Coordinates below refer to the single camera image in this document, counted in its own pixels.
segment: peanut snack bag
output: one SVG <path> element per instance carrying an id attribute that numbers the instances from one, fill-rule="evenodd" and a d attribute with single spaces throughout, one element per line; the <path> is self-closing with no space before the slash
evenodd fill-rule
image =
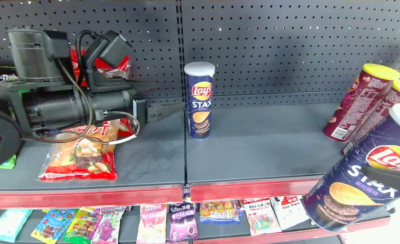
<path id="1" fill-rule="evenodd" d="M 86 126 L 71 128 L 82 132 Z M 87 136 L 102 140 L 113 141 L 117 138 L 119 119 L 103 122 L 103 126 L 91 126 Z M 63 133 L 56 139 L 68 139 L 76 136 Z M 61 181 L 72 179 L 97 179 L 115 181 L 117 174 L 114 166 L 115 145 L 103 145 L 80 138 L 73 142 L 54 143 L 46 156 L 40 181 Z"/>

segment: white snack bag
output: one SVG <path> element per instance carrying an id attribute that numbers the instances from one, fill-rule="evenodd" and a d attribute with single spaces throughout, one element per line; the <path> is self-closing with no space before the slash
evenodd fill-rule
<path id="1" fill-rule="evenodd" d="M 271 198 L 272 208 L 282 230 L 288 229 L 309 219 L 302 206 L 300 196 Z"/>

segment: candy bag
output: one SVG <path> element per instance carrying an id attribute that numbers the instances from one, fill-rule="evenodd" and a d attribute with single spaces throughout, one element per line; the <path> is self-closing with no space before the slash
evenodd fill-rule
<path id="1" fill-rule="evenodd" d="M 92 244 L 117 244 L 120 230 L 120 220 L 125 206 L 100 207 L 102 220 L 94 233 Z"/>
<path id="2" fill-rule="evenodd" d="M 271 203 L 282 230 L 309 219 L 299 196 L 271 198 Z"/>
<path id="3" fill-rule="evenodd" d="M 77 211 L 78 209 L 50 209 L 31 233 L 31 237 L 46 244 L 55 244 L 68 228 Z"/>
<path id="4" fill-rule="evenodd" d="M 170 204 L 170 242 L 182 241 L 185 238 L 198 239 L 197 223 L 195 222 L 195 204 L 183 202 Z"/>
<path id="5" fill-rule="evenodd" d="M 82 132 L 86 126 L 70 130 Z M 119 119 L 103 122 L 103 126 L 91 126 L 87 136 L 95 137 L 104 142 L 117 138 Z M 68 139 L 76 136 L 63 133 L 56 139 Z M 42 172 L 40 181 L 61 181 L 71 179 L 96 179 L 115 181 L 117 174 L 114 167 L 115 145 L 103 145 L 85 138 L 73 142 L 52 144 Z"/>
<path id="6" fill-rule="evenodd" d="M 281 232 L 269 198 L 249 198 L 241 200 L 250 225 L 252 236 Z"/>
<path id="7" fill-rule="evenodd" d="M 102 217 L 100 208 L 80 208 L 63 240 L 73 244 L 90 244 Z"/>
<path id="8" fill-rule="evenodd" d="M 7 209 L 0 217 L 0 240 L 14 243 L 32 209 Z"/>
<path id="9" fill-rule="evenodd" d="M 167 204 L 142 205 L 136 244 L 165 243 Z"/>
<path id="10" fill-rule="evenodd" d="M 203 202 L 199 211 L 202 224 L 240 224 L 234 200 Z"/>

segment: perforated metal panel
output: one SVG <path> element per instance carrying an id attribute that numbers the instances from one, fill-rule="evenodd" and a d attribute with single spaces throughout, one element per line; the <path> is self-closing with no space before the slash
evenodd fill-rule
<path id="1" fill-rule="evenodd" d="M 214 107 L 337 102 L 366 62 L 400 71 L 400 1 L 0 1 L 0 63 L 14 26 L 121 33 L 156 101 L 185 96 L 183 65 L 200 60 L 217 65 Z"/>
<path id="2" fill-rule="evenodd" d="M 158 82 L 145 97 L 182 96 L 175 1 L 0 1 L 0 63 L 11 64 L 6 30 L 59 29 L 71 43 L 83 29 L 113 30 L 132 45 L 131 79 Z M 83 45 L 90 43 L 84 38 Z"/>
<path id="3" fill-rule="evenodd" d="M 183 1 L 182 10 L 185 62 L 217 66 L 214 95 L 347 90 L 367 62 L 400 71 L 400 1 Z"/>

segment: lay's stax can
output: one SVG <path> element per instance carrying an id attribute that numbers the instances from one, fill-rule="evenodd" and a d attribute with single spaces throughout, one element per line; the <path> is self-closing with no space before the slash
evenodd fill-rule
<path id="1" fill-rule="evenodd" d="M 384 98 L 391 83 L 399 78 L 400 73 L 392 68 L 374 63 L 363 65 L 359 76 L 325 126 L 324 134 L 336 142 L 347 142 L 354 129 L 360 127 Z"/>
<path id="2" fill-rule="evenodd" d="M 370 114 L 364 121 L 360 128 L 350 138 L 346 147 L 343 148 L 343 153 L 346 153 L 352 145 L 354 145 L 360 138 L 362 138 L 370 129 L 378 124 L 384 117 L 388 115 L 389 109 L 396 103 L 400 103 L 400 79 L 395 80 L 391 86 L 391 90 L 387 93 L 378 107 Z"/>
<path id="3" fill-rule="evenodd" d="M 340 231 L 400 197 L 397 190 L 363 175 L 363 166 L 400 171 L 400 103 L 304 196 L 313 222 Z"/>
<path id="4" fill-rule="evenodd" d="M 210 135 L 212 109 L 212 81 L 215 66 L 208 62 L 185 65 L 188 92 L 188 130 L 192 138 L 206 139 Z"/>

